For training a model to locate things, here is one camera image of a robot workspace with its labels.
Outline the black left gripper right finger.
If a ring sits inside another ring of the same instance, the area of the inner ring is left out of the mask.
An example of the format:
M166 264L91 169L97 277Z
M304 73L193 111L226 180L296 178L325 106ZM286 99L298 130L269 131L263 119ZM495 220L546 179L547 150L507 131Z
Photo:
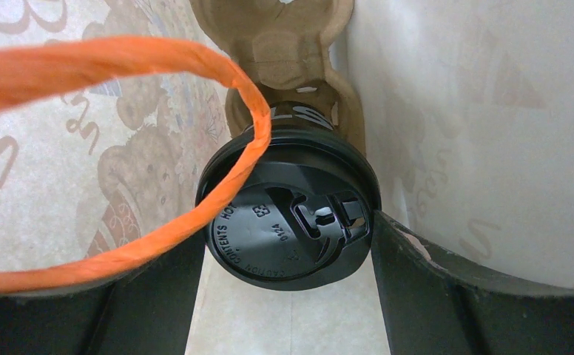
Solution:
M574 354L574 289L495 271L374 213L392 354Z

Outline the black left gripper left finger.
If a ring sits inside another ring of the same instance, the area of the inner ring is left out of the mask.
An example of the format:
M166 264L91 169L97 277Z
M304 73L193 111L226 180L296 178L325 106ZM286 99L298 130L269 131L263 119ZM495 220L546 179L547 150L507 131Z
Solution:
M0 297L0 354L184 354L204 253L194 234L96 288Z

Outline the paper takeout bag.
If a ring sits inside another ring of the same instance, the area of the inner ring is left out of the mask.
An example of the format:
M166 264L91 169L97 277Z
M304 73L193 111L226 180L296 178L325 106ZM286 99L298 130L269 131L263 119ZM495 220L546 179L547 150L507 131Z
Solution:
M574 288L574 1L358 1L334 55L365 105L385 211L483 266ZM56 98L0 117L0 271L85 251L103 213L95 161L132 137L109 84L87 98L92 155ZM449 354L440 311L374 293L380 247L345 281L283 293L203 266L186 354Z

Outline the single cardboard cup carrier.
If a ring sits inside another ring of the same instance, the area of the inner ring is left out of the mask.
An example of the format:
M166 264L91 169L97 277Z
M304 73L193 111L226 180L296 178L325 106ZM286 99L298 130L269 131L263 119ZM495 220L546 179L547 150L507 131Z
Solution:
M268 104L296 101L320 111L335 131L366 152L362 105L331 64L330 46L354 1L192 1L205 34L250 77Z

